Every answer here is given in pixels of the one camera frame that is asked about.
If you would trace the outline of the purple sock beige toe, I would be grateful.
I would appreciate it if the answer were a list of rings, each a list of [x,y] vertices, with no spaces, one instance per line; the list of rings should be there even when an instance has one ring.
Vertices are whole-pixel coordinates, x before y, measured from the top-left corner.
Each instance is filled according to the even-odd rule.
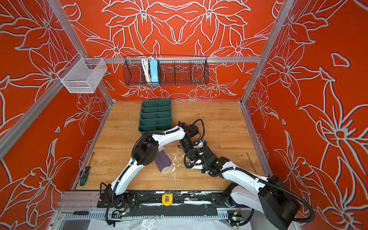
[[[154,161],[157,165],[158,170],[162,174],[170,174],[174,169],[173,162],[165,153],[165,147],[161,147],[158,149],[158,152],[156,154]]]

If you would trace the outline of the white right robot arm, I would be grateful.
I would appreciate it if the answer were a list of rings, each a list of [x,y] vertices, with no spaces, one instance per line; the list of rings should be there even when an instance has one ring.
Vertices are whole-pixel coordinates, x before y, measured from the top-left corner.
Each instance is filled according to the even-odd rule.
[[[291,192],[276,176],[264,177],[238,167],[225,157],[218,158],[204,145],[195,148],[192,143],[181,141],[185,151],[186,168],[200,168],[202,173],[232,181],[231,199],[265,215],[279,230],[286,230],[292,222],[309,223],[315,219],[312,206],[299,195]]]

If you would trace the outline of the green plastic divider tray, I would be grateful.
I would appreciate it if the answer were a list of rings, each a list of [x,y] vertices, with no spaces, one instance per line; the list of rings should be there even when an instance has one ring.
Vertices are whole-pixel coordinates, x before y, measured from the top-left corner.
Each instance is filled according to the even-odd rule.
[[[141,104],[139,132],[163,132],[173,127],[170,99],[147,100]]]

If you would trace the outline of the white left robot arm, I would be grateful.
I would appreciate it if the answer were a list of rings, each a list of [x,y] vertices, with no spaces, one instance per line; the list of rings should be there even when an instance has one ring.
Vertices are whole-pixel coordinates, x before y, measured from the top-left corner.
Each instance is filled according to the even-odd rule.
[[[198,127],[195,123],[187,125],[183,122],[178,122],[178,125],[172,129],[162,132],[146,132],[142,134],[132,149],[131,160],[128,165],[112,183],[105,186],[103,191],[104,203],[110,207],[121,209],[124,206],[123,194],[128,185],[145,166],[156,162],[157,166],[166,165],[164,159],[166,155],[160,155],[160,148],[172,142],[179,141],[180,147],[185,152],[184,163],[186,168],[191,168],[199,160],[196,154],[199,154],[201,139],[192,141],[192,138],[199,134]]]

